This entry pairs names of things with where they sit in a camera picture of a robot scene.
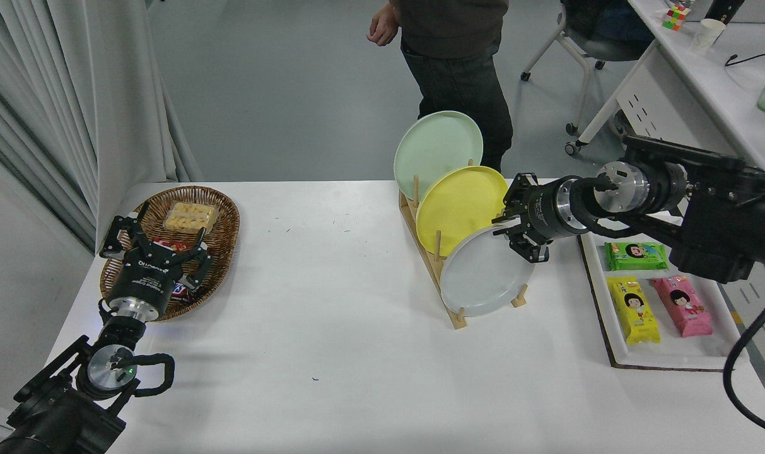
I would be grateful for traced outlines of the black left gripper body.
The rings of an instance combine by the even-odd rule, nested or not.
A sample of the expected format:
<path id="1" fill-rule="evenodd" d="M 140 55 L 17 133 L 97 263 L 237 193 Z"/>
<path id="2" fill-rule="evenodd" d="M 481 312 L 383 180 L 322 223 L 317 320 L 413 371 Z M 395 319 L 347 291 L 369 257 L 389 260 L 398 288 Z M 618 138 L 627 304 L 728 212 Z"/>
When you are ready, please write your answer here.
<path id="1" fill-rule="evenodd" d="M 108 293 L 108 306 L 117 310 L 129 300 L 142 301 L 155 311 L 166 310 L 175 282 L 183 276 L 180 262 L 166 263 L 173 255 L 175 252 L 163 245 L 129 250 L 124 256 L 124 267 Z"/>

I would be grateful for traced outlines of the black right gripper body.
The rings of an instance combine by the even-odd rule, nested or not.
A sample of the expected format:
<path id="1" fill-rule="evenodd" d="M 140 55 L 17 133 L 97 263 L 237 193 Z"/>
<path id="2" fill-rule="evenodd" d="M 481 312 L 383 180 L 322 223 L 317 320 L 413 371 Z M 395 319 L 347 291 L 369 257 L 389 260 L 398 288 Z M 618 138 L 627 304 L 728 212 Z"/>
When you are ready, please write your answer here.
<path id="1" fill-rule="evenodd" d="M 536 187 L 535 192 L 527 198 L 527 213 L 521 216 L 521 219 L 532 221 L 536 229 L 549 236 L 551 241 L 569 236 L 567 224 L 556 204 L 561 184 L 561 179 L 558 179 Z"/>

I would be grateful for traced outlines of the person's hand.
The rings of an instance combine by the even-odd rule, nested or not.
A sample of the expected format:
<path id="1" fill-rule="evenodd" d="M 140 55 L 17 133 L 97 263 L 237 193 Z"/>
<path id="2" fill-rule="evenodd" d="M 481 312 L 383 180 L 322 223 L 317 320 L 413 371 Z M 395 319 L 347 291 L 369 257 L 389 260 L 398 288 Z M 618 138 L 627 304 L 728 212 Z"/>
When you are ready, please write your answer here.
<path id="1" fill-rule="evenodd" d="M 390 44 L 399 34 L 400 14 L 395 3 L 394 1 L 386 2 L 371 18 L 366 38 L 380 48 Z"/>

